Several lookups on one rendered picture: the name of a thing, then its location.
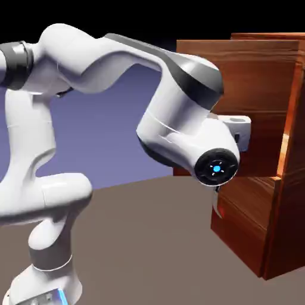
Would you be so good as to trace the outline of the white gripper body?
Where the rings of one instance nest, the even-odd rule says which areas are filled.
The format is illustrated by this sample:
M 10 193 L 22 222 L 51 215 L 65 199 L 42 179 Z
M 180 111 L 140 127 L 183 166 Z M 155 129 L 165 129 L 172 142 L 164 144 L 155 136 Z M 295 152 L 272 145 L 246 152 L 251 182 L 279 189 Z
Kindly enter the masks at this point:
M 221 186 L 216 186 L 213 190 L 213 201 L 212 201 L 212 205 L 213 205 L 213 210 L 214 212 L 218 215 L 218 217 L 220 219 L 223 218 L 223 215 L 221 214 L 221 212 L 218 209 L 218 196 L 219 196 L 219 191 L 220 191 Z

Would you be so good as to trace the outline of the small wooden cabinet door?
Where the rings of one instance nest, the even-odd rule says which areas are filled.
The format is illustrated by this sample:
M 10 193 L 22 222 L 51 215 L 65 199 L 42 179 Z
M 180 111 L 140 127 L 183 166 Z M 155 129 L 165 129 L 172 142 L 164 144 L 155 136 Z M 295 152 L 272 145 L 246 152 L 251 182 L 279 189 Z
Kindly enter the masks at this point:
M 220 219 L 212 210 L 211 229 L 261 277 L 264 270 L 272 209 L 278 198 L 279 177 L 237 177 L 220 188 Z

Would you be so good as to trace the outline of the brown wooden cabinet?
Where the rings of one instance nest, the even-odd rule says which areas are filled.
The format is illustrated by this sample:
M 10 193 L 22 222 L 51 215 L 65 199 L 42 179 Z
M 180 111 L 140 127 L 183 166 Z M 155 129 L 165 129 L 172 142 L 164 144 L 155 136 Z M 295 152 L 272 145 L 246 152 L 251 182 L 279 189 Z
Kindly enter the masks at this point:
M 301 40 L 305 33 L 234 33 L 229 40 Z M 272 209 L 262 278 L 271 279 L 305 266 L 305 65 L 288 157 Z

